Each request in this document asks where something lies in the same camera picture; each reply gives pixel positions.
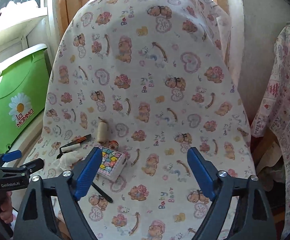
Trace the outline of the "person left hand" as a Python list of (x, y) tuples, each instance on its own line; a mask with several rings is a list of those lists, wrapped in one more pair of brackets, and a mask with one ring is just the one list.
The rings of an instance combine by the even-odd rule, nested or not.
[(12, 192), (6, 192), (6, 196), (3, 199), (3, 202), (0, 205), (0, 218), (6, 223), (10, 224), (13, 222), (13, 207), (12, 207), (12, 200), (11, 200)]

